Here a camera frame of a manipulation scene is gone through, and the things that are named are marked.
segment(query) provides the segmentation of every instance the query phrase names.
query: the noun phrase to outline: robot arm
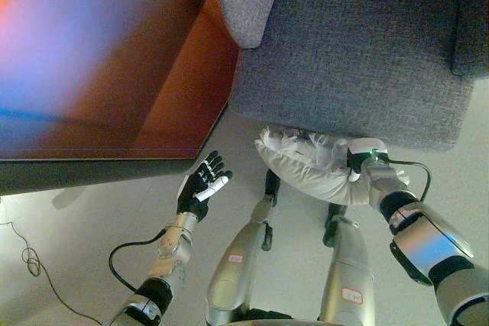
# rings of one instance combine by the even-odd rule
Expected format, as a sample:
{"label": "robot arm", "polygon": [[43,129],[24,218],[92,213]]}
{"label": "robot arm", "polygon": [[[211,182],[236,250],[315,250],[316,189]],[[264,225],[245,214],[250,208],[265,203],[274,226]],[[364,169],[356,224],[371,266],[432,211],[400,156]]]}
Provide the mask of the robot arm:
{"label": "robot arm", "polygon": [[470,245],[397,178],[380,140],[352,142],[352,171],[367,177],[370,206],[390,225],[394,257],[412,279],[434,286],[447,325],[487,325],[489,273],[472,263]]}
{"label": "robot arm", "polygon": [[219,191],[232,177],[222,172],[224,167],[218,152],[212,152],[190,176],[178,194],[176,220],[160,240],[157,259],[147,279],[131,295],[118,314],[107,325],[158,326],[179,291],[190,260],[192,232],[209,210],[209,197]]}

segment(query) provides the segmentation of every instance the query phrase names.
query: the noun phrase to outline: white floor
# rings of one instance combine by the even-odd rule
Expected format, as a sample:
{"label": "white floor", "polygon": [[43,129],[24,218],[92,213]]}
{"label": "white floor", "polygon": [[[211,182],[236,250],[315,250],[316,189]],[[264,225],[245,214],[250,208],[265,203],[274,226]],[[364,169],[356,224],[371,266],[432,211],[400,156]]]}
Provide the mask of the white floor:
{"label": "white floor", "polygon": [[[431,167],[427,202],[465,235],[477,262],[489,266],[487,82],[476,85],[458,146],[437,154],[391,147],[399,160]],[[266,167],[253,140],[263,127],[226,112],[206,145],[218,149],[235,176],[211,199],[207,218],[196,229],[195,247],[185,288],[170,306],[164,324],[203,325],[207,284],[229,241],[244,225],[263,195]],[[408,168],[414,192],[424,173]],[[65,208],[63,190],[2,198],[0,221],[13,220],[37,249],[60,294],[76,309],[107,321],[129,292],[107,266],[110,250],[130,240],[145,240],[173,218],[182,174],[86,187]],[[376,274],[377,324],[380,326],[444,324],[434,292],[411,281],[389,251],[391,235],[383,218],[369,207],[350,208],[360,223]],[[316,319],[319,315],[331,250],[322,245],[325,204],[283,184],[274,212],[274,247],[261,253],[252,306]],[[23,243],[0,227],[0,325],[88,325],[90,321],[59,305],[45,276],[34,278],[21,262]],[[154,261],[155,245],[122,250],[115,265],[137,285]]]}

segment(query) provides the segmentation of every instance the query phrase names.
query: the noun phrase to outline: black cable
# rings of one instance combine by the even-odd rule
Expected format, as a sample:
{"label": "black cable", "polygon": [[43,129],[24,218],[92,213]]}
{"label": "black cable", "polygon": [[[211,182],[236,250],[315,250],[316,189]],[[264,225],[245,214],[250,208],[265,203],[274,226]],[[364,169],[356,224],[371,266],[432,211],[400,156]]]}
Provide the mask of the black cable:
{"label": "black cable", "polygon": [[419,162],[406,162],[403,160],[392,160],[388,159],[389,163],[394,163],[394,164],[406,164],[408,166],[418,166],[423,168],[426,171],[426,184],[425,184],[425,189],[423,190],[423,194],[421,195],[421,202],[425,201],[426,194],[428,193],[429,190],[429,185],[431,184],[431,171],[429,170],[428,166],[419,163]]}
{"label": "black cable", "polygon": [[18,235],[20,238],[22,238],[22,240],[24,240],[24,242],[25,242],[25,248],[22,250],[21,258],[22,258],[22,261],[24,261],[27,264],[28,272],[31,273],[32,276],[35,276],[37,278],[40,275],[40,269],[44,270],[44,273],[46,274],[46,277],[47,277],[47,281],[49,282],[49,285],[51,286],[51,289],[53,290],[54,295],[56,296],[56,298],[58,298],[58,301],[60,301],[62,305],[64,305],[66,308],[68,308],[74,314],[81,316],[81,317],[84,317],[84,318],[88,318],[89,320],[96,322],[97,324],[102,325],[102,322],[100,322],[96,318],[90,317],[88,315],[84,315],[83,313],[74,310],[73,308],[69,307],[68,304],[65,303],[64,300],[61,299],[60,295],[58,294],[58,292],[54,288],[53,282],[51,281],[49,273],[46,270],[46,267],[39,260],[39,256],[37,255],[36,250],[34,248],[32,248],[31,246],[29,246],[28,240],[26,240],[26,238],[24,236],[20,235],[17,232],[17,230],[15,229],[14,223],[12,221],[8,221],[6,223],[0,223],[0,225],[9,225],[9,224],[11,225],[15,234]]}
{"label": "black cable", "polygon": [[112,274],[115,276],[115,278],[121,282],[122,284],[124,284],[125,286],[127,286],[132,292],[136,292],[137,289],[135,287],[133,287],[131,284],[129,284],[122,276],[120,276],[118,274],[117,271],[115,271],[114,269],[114,265],[112,263],[113,261],[113,257],[115,255],[115,253],[120,250],[121,248],[123,247],[129,247],[129,246],[142,246],[142,245],[145,245],[145,244],[152,244],[153,242],[155,242],[156,240],[159,240],[161,237],[163,237],[163,235],[167,232],[167,230],[164,228],[160,231],[160,233],[158,233],[154,238],[150,239],[150,240],[145,240],[145,241],[142,241],[142,242],[127,242],[126,244],[119,244],[114,250],[112,250],[112,252],[110,253],[110,256],[108,257],[108,267],[110,268],[110,271],[112,272]]}

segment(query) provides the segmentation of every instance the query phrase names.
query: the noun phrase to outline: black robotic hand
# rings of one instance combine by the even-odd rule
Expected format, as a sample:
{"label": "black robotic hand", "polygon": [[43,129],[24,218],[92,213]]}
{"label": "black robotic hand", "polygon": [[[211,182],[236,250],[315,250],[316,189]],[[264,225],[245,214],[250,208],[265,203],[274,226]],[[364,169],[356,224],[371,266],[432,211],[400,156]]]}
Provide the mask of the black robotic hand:
{"label": "black robotic hand", "polygon": [[232,172],[222,172],[224,163],[219,153],[214,150],[200,163],[196,171],[182,182],[178,195],[177,214],[185,211],[193,213],[201,221],[207,215],[209,197],[229,182]]}

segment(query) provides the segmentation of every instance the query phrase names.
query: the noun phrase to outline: robot forearm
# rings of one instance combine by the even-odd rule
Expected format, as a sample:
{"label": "robot forearm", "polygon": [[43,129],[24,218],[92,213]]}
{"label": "robot forearm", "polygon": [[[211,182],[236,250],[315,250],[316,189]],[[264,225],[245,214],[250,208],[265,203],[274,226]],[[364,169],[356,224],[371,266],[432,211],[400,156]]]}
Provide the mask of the robot forearm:
{"label": "robot forearm", "polygon": [[185,268],[190,260],[191,235],[196,223],[197,216],[193,213],[177,215],[175,223],[168,227],[160,240],[157,260],[148,278],[128,298],[109,325],[160,324],[163,314],[183,284]]}
{"label": "robot forearm", "polygon": [[408,191],[382,157],[374,153],[364,159],[361,173],[368,179],[370,206],[384,216],[394,235],[392,254],[412,279],[434,286],[445,322],[486,325],[489,272],[471,262],[470,245]]}

